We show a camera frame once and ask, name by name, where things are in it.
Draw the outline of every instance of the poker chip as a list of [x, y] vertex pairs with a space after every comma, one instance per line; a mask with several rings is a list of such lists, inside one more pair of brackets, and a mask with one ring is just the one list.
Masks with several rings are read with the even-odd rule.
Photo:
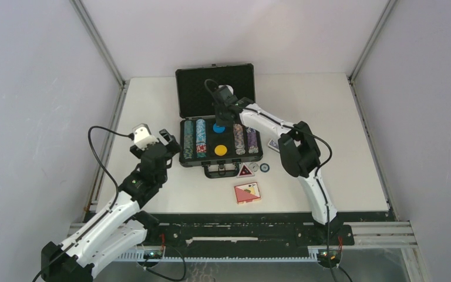
[[218, 126], [216, 123], [213, 125], [213, 131], [215, 133], [223, 133], [226, 131], [226, 128], [224, 126]]
[[258, 164], [257, 163], [250, 163], [248, 165], [248, 167], [253, 171], [253, 172], [257, 172], [258, 171]]
[[185, 159], [193, 158], [193, 122], [187, 120], [184, 122], [184, 144], [183, 156]]
[[196, 156], [207, 156], [207, 134], [204, 119], [199, 119], [196, 121]]
[[247, 127], [246, 136], [248, 137], [248, 153], [258, 153], [257, 131], [251, 127]]
[[246, 153], [244, 148], [244, 134], [243, 127], [241, 125], [235, 124], [233, 127], [234, 132], [234, 148], [236, 149], [236, 154], [243, 155]]
[[268, 164], [266, 164], [266, 163], [263, 163], [263, 164], [260, 165], [260, 171], [261, 172], [268, 172], [270, 169], [271, 169], [271, 167]]
[[217, 156], [224, 156], [227, 153], [227, 147], [225, 147], [224, 145], [218, 145], [217, 147], [215, 147], [214, 152]]

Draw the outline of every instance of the poker chip case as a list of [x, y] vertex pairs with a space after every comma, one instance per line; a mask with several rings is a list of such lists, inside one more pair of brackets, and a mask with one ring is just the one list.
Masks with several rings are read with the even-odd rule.
[[[219, 85], [231, 85], [239, 99], [247, 97], [255, 101], [252, 64], [178, 69], [176, 80], [179, 115], [183, 118], [180, 122], [180, 144], [183, 150], [179, 155], [179, 162], [184, 167], [202, 166], [208, 178], [236, 176], [240, 163], [257, 162], [262, 159], [260, 133], [257, 131], [252, 133], [252, 129], [244, 126], [241, 127], [242, 134], [238, 132], [237, 126], [235, 130], [233, 127], [225, 127], [221, 133], [214, 131], [213, 98], [204, 87], [206, 79], [213, 79]], [[248, 149], [255, 137], [257, 149]], [[219, 153], [223, 154], [222, 156], [215, 152], [215, 148], [219, 145], [227, 148], [225, 153], [223, 150]], [[236, 149], [237, 146], [244, 146], [244, 150]], [[235, 164], [235, 169], [225, 170], [226, 164]], [[211, 171], [210, 166], [218, 166], [218, 170]]]

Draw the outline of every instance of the small round token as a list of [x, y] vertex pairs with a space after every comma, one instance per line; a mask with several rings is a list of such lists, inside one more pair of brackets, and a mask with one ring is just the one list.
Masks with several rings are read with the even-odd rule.
[[257, 172], [258, 171], [258, 164], [257, 163], [250, 163], [248, 165], [248, 167], [253, 171], [253, 172]]
[[223, 133], [224, 131], [226, 131], [226, 128], [224, 126], [218, 126], [216, 123], [213, 124], [213, 131], [215, 133]]
[[215, 155], [217, 156], [224, 156], [227, 153], [227, 147], [224, 145], [218, 145], [215, 147]]
[[266, 163], [263, 163], [260, 165], [260, 171], [262, 171], [262, 172], [268, 172], [270, 169], [271, 169], [271, 167]]

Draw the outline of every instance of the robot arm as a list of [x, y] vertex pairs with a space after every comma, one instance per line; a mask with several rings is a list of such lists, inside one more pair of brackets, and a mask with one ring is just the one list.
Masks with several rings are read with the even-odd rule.
[[42, 249], [39, 273], [42, 279], [92, 281], [110, 262], [142, 243], [148, 232], [158, 226], [154, 217], [140, 210], [167, 181], [172, 157], [180, 152], [174, 136], [166, 130], [160, 134], [167, 140], [166, 145], [151, 135], [147, 125], [134, 129], [134, 146], [130, 151], [140, 163], [117, 187], [110, 202], [79, 231], [59, 245], [49, 242]]
[[295, 125], [279, 119], [247, 98], [238, 100], [231, 86], [219, 86], [210, 92], [215, 101], [217, 124], [232, 126], [233, 123], [240, 123], [277, 140], [282, 166], [303, 187], [316, 224], [324, 226], [329, 218], [331, 229], [339, 228], [342, 223], [335, 220], [337, 210], [329, 198], [319, 169], [321, 152], [308, 125], [304, 122]]

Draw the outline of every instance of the white tabletop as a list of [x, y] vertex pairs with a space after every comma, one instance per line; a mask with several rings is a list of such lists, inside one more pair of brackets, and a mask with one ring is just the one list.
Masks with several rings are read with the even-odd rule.
[[[328, 193], [339, 211], [388, 210], [376, 167], [345, 74], [255, 75], [257, 103], [281, 119], [307, 122], [313, 134], [333, 149], [332, 160], [321, 170]], [[174, 77], [133, 78], [125, 99], [117, 131], [129, 133], [147, 123], [153, 134], [167, 129], [179, 139], [179, 106]], [[208, 179], [202, 167], [184, 168], [173, 159], [169, 180], [146, 204], [150, 213], [280, 213], [309, 212], [310, 206], [298, 181], [281, 166], [279, 154], [262, 137], [264, 158], [270, 171], [254, 177]], [[129, 175], [138, 160], [129, 152], [131, 141], [116, 137], [108, 170], [118, 183]], [[321, 160], [328, 151], [319, 144]], [[261, 200], [237, 204], [234, 186], [258, 182]], [[115, 193], [105, 177], [97, 210]]]

